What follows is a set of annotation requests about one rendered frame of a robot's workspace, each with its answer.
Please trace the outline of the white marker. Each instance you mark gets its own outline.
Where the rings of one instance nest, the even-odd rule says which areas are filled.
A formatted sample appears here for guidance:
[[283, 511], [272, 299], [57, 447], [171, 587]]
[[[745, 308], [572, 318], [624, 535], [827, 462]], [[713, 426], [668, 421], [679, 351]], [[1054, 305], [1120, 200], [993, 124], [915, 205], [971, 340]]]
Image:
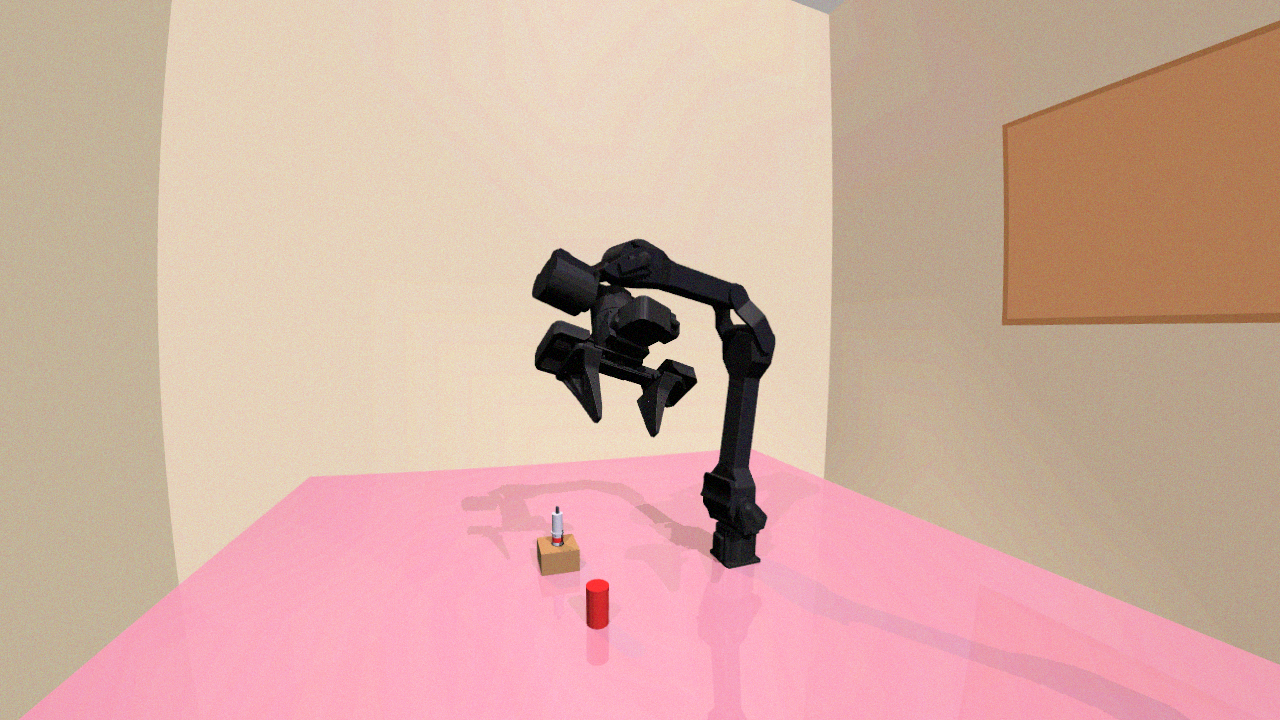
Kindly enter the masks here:
[[554, 546], [563, 544], [563, 534], [564, 534], [563, 512], [561, 511], [561, 507], [557, 505], [556, 512], [552, 512], [552, 530], [550, 530], [552, 544]]

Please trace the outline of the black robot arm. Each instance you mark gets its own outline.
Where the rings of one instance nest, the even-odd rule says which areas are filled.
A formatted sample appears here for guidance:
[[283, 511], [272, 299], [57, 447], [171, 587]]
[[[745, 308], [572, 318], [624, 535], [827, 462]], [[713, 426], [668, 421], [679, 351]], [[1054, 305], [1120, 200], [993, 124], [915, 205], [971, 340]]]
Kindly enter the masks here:
[[[608, 282], [602, 284], [599, 282]], [[680, 322], [669, 307], [625, 288], [662, 290], [710, 305], [716, 331], [723, 342], [723, 361], [730, 374], [724, 404], [719, 461], [703, 477], [701, 496], [716, 520], [710, 553], [724, 568], [762, 562], [755, 555], [756, 534], [768, 516], [756, 506], [756, 486], [749, 469], [762, 375], [771, 366], [774, 333], [767, 316], [749, 299], [742, 284], [721, 281], [672, 261], [646, 240], [630, 240], [607, 249], [593, 266], [564, 249], [556, 249], [532, 284], [532, 299], [572, 316], [594, 316], [609, 309], [602, 325], [603, 341], [620, 337], [641, 346], [667, 345], [680, 334]], [[620, 307], [618, 313], [611, 307]], [[746, 324], [733, 324], [733, 309]]]

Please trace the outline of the tan rectangular block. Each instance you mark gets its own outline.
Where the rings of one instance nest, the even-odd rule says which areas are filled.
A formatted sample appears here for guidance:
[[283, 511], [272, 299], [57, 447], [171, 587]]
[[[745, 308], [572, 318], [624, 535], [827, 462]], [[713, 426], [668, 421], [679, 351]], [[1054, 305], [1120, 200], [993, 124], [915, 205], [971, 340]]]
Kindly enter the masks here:
[[538, 537], [538, 564], [541, 577], [580, 571], [580, 548], [573, 534], [563, 536], [563, 544], [552, 544], [552, 536]]

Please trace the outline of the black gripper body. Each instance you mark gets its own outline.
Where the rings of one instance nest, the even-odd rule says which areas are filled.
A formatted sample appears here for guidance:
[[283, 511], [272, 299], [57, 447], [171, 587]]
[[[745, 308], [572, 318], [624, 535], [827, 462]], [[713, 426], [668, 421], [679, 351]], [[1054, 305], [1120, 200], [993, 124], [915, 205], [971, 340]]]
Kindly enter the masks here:
[[643, 366], [643, 359], [639, 357], [643, 354], [641, 346], [620, 337], [620, 334], [616, 334], [617, 340], [611, 338], [611, 341], [605, 343], [602, 336], [602, 325], [605, 320], [608, 310], [609, 309], [605, 309], [594, 316], [591, 334], [590, 331], [570, 324], [568, 322], [557, 320], [552, 323], [535, 354], [535, 366], [538, 370], [556, 375], [556, 372], [558, 372], [575, 345], [590, 345], [595, 348], [603, 350], [599, 373], [614, 377], [620, 380], [636, 383], [641, 386], [643, 393], [663, 372], [681, 375], [681, 386], [678, 386], [678, 388], [675, 389], [675, 392], [666, 400], [666, 407], [673, 407], [678, 400], [684, 398], [684, 396], [698, 384], [698, 377], [694, 366], [666, 359], [666, 361], [662, 363], [655, 370], [649, 366]]

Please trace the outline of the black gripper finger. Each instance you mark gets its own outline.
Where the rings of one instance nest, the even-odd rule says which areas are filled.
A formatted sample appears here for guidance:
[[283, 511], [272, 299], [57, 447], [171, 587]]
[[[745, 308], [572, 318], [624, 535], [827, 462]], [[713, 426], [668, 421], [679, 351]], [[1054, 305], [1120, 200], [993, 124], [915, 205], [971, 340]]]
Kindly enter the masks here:
[[663, 372], [657, 380], [637, 398], [646, 430], [654, 438], [659, 434], [666, 400], [682, 383], [681, 375]]
[[575, 345], [570, 355], [564, 359], [564, 363], [556, 372], [556, 380], [561, 380], [570, 389], [593, 423], [602, 420], [602, 389], [599, 380], [602, 352], [602, 348], [595, 348], [590, 345]]

